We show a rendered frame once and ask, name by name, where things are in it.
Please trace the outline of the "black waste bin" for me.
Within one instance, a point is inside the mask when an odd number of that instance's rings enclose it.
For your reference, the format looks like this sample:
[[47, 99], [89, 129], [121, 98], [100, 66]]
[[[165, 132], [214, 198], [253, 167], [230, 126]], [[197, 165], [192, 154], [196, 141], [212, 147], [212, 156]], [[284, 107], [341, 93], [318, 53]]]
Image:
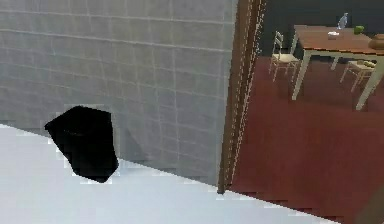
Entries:
[[117, 170], [110, 112], [75, 106], [47, 122], [44, 129], [76, 175], [105, 183]]

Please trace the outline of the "cream wooden chair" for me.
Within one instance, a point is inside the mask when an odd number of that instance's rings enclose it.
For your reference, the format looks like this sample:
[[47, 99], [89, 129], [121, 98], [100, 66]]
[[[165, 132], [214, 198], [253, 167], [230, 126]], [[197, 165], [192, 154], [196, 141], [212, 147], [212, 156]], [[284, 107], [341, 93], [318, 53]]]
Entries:
[[279, 32], [275, 32], [273, 40], [273, 48], [268, 72], [273, 73], [272, 81], [276, 80], [277, 73], [280, 69], [284, 70], [284, 75], [292, 70], [291, 78], [294, 78], [301, 60], [296, 58], [292, 53], [283, 52], [284, 36]]
[[365, 79], [371, 77], [372, 72], [374, 71], [376, 64], [371, 61], [357, 60], [349, 61], [343, 71], [343, 74], [339, 80], [340, 83], [344, 81], [344, 78], [347, 73], [351, 73], [355, 76], [355, 81], [351, 87], [351, 91], [354, 91], [355, 88], [361, 84]]

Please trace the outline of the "clear glass bottle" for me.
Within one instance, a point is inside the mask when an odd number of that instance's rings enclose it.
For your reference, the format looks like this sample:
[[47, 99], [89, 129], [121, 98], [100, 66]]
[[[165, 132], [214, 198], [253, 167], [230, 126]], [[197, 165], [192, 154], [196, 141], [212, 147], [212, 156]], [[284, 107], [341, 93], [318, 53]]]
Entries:
[[348, 23], [348, 13], [344, 13], [343, 16], [338, 21], [337, 29], [338, 30], [344, 29], [347, 23]]

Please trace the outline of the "brown top dining table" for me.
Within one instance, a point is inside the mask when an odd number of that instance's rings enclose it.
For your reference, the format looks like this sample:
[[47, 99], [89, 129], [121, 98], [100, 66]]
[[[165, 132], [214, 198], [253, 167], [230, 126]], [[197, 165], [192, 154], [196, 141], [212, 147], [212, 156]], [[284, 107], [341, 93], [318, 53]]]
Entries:
[[352, 28], [339, 30], [335, 37], [329, 35], [332, 31], [335, 31], [334, 27], [294, 26], [290, 53], [294, 54], [297, 44], [300, 44], [303, 48], [303, 58], [291, 99], [297, 99], [312, 56], [332, 57], [334, 59], [332, 69], [335, 69], [340, 58], [375, 60], [376, 66], [355, 107], [356, 110], [361, 110], [374, 88], [384, 77], [384, 50], [370, 48], [371, 39], [365, 34], [355, 35]]

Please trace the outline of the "brown wooden door frame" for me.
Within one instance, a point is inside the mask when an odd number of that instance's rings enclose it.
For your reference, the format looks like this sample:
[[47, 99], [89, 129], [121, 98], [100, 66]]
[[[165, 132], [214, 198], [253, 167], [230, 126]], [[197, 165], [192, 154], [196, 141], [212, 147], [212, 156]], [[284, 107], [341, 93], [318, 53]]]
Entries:
[[247, 121], [254, 66], [268, 0], [239, 0], [233, 37], [217, 193], [229, 190]]

